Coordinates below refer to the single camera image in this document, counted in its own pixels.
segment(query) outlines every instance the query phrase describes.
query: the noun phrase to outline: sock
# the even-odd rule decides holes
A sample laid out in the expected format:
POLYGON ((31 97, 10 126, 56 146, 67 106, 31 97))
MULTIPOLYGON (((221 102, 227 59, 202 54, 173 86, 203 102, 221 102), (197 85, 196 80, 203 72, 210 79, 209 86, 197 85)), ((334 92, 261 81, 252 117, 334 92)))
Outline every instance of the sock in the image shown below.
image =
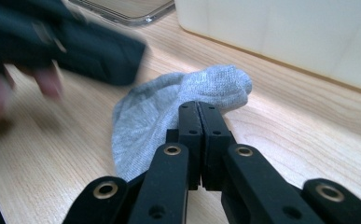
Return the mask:
POLYGON ((249 76, 233 65, 171 73, 135 87, 114 108, 117 175, 130 181, 148 169, 157 147, 165 143, 166 130, 177 128, 182 103, 202 101, 224 114, 245 105, 251 90, 249 76))

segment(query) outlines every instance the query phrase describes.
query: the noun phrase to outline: screw hole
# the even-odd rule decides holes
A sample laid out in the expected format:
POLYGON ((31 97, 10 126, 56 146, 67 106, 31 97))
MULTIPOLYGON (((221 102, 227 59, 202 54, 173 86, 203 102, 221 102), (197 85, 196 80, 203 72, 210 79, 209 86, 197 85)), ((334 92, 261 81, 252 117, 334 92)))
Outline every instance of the screw hole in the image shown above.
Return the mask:
POLYGON ((148 210, 148 214, 153 219, 161 219, 165 216, 165 208, 161 205, 154 205, 148 210))
POLYGON ((295 207, 286 206, 283 208, 283 212, 291 219, 301 219, 302 218, 302 214, 295 207))
POLYGON ((163 152, 166 155, 174 156, 174 155, 179 154, 181 152, 181 149, 180 149, 180 147, 166 147, 165 149, 163 149, 163 152))
POLYGON ((113 197, 118 191, 118 186, 113 181, 105 181, 96 186, 93 196, 97 199, 108 199, 113 197))
POLYGON ((320 194, 320 196, 334 203, 340 203, 345 199, 342 192, 326 184, 316 186, 316 191, 320 194))
POLYGON ((247 147, 237 147, 236 152, 240 156, 249 157, 253 155, 253 150, 247 147))

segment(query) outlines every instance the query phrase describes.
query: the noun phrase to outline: table surface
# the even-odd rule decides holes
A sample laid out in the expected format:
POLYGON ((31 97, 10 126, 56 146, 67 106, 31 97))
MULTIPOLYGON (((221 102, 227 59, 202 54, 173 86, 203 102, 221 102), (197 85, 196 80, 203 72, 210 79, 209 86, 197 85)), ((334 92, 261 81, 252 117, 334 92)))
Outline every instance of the table surface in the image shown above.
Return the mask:
MULTIPOLYGON (((18 86, 0 124, 0 209, 7 223, 61 223, 93 179, 115 175, 112 109, 136 85, 171 72, 235 64, 254 82, 249 103, 224 118, 289 183, 323 177, 361 198, 361 91, 183 30, 175 11, 133 29, 148 43, 130 87, 62 71, 54 102, 12 68, 18 86)), ((187 223, 227 223, 219 192, 191 191, 187 223)))

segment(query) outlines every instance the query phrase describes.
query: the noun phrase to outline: glass object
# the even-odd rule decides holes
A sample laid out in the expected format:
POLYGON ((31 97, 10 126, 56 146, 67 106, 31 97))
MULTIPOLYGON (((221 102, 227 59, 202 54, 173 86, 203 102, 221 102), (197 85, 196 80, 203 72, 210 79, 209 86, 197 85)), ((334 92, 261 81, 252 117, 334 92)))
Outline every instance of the glass object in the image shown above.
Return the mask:
POLYGON ((174 9, 174 0, 69 0, 127 26, 146 25, 174 9))

